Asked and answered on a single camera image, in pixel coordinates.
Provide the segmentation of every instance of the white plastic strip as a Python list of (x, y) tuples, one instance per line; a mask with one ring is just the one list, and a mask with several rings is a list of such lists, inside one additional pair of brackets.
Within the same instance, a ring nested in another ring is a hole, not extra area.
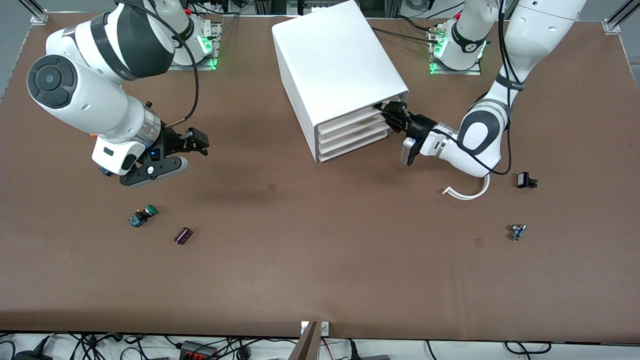
[(453, 190), (451, 188), (451, 186), (446, 188), (442, 192), (442, 195), (449, 194), (449, 195), (455, 197), (458, 200), (473, 200), (476, 197), (480, 197), (480, 195), (484, 194), (486, 192), (486, 190), (489, 189), (489, 175), (490, 174), (487, 174), (484, 177), (484, 185), (482, 186), (482, 190), (480, 190), (480, 192), (475, 194), (475, 195), (462, 195), (461, 193), (457, 192), (456, 190)]

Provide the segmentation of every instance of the floor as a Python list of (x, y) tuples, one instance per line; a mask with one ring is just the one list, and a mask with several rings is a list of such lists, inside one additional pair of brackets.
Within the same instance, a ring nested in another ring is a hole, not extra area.
[[(45, 338), (46, 334), (18, 334), (9, 335), (0, 340), (10, 340), (15, 343), (17, 352), (24, 350), (33, 350), (38, 343)], [(193, 338), (183, 336), (170, 336), (169, 340), (174, 343), (182, 341), (194, 341), (200, 345), (220, 341), (217, 345), (213, 345), (223, 353), (226, 350), (221, 349), (224, 338)], [(260, 341), (250, 346), (251, 360), (275, 360), (288, 359), (294, 344), (290, 341)], [(327, 347), (331, 352), (326, 351), (324, 347), (320, 349), (318, 360), (338, 360), (349, 359), (351, 357), (351, 346), (345, 339), (326, 339)], [(479, 341), (430, 341), (433, 351), (432, 357), (429, 354), (426, 341), (421, 340), (354, 340), (358, 349), (358, 354), (363, 359), (369, 356), (387, 355), (391, 360), (467, 360), (467, 359), (492, 359), (492, 360), (515, 360), (525, 359), (524, 356), (509, 353), (505, 344), (501, 342), (479, 342)], [(69, 359), (71, 353), (77, 344), (77, 340), (70, 335), (55, 335), (50, 338), (44, 347), (44, 354), (53, 357), (54, 360)], [(162, 336), (146, 336), (141, 340), (140, 345), (149, 359), (178, 359), (180, 351)], [(544, 350), (547, 345), (544, 344), (523, 344), (529, 351)], [(104, 356), (105, 360), (138, 360), (142, 359), (140, 353), (135, 348), (127, 350), (121, 356), (122, 352), (127, 348), (135, 345), (128, 345), (121, 341), (116, 343), (113, 340), (105, 340), (99, 343), (98, 350)], [(518, 345), (510, 344), (513, 350), (520, 350)], [(11, 346), (3, 345), (0, 347), (0, 359), (11, 358)], [(76, 359), (82, 359), (84, 352), (80, 348), (76, 352)], [(614, 345), (571, 345), (571, 344), (553, 344), (552, 348), (542, 355), (532, 355), (533, 360), (631, 360), (640, 358), (640, 347), (637, 346), (614, 346)], [(233, 356), (224, 357), (223, 360), (234, 360)]]

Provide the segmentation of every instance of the purple capacitor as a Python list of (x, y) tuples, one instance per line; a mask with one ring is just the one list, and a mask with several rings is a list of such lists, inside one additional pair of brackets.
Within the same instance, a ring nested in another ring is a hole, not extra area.
[(193, 234), (193, 231), (188, 227), (183, 227), (182, 230), (176, 235), (173, 240), (178, 245), (184, 245), (187, 242), (189, 237)]

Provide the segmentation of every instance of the brown table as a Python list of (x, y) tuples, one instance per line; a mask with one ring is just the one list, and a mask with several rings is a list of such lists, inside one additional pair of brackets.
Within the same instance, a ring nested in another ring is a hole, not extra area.
[[(0, 104), (0, 329), (296, 336), (317, 319), (333, 337), (639, 341), (640, 97), (599, 23), (576, 24), (532, 72), (515, 101), (513, 175), (465, 202), (440, 191), (481, 180), (434, 158), (401, 164), (399, 135), (313, 162), (276, 62), (283, 17), (236, 20), (218, 70), (201, 73), (189, 125), (209, 156), (125, 188), (98, 171), (93, 138), (25, 86), (47, 35), (91, 16), (34, 27)], [(422, 43), (380, 38), (411, 111), (452, 126), (499, 68), (496, 42), (484, 75), (458, 77), (429, 75)], [(125, 89), (169, 122), (189, 110), (193, 75)], [(540, 187), (515, 188), (521, 171)], [(150, 203), (160, 215), (132, 228)], [(513, 242), (517, 223), (529, 229)], [(195, 234), (180, 247), (183, 226)]]

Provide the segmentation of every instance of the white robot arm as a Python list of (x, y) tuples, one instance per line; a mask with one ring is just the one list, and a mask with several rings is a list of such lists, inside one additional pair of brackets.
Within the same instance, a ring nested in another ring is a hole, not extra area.
[[(497, 0), (467, 0), (459, 20), (446, 23), (448, 43), (440, 60), (453, 69), (467, 69), (475, 63), (495, 18), (502, 9)], [(490, 90), (474, 103), (457, 131), (423, 115), (413, 115), (403, 103), (379, 104), (387, 124), (396, 132), (406, 131), (402, 161), (413, 163), (420, 153), (437, 156), (457, 169), (484, 177), (500, 161), (500, 140), (508, 128), (511, 104), (524, 81), (540, 60), (549, 55), (567, 34), (586, 0), (521, 0), (516, 7), (504, 46), (503, 62)]]
[(193, 150), (206, 155), (209, 144), (196, 129), (180, 135), (166, 128), (150, 102), (127, 95), (121, 84), (164, 74), (173, 61), (195, 66), (211, 52), (205, 36), (211, 22), (187, 15), (179, 0), (116, 2), (113, 12), (51, 34), (47, 54), (29, 70), (27, 86), (44, 110), (97, 135), (92, 158), (103, 172), (139, 186), (186, 169), (184, 157), (166, 155)]

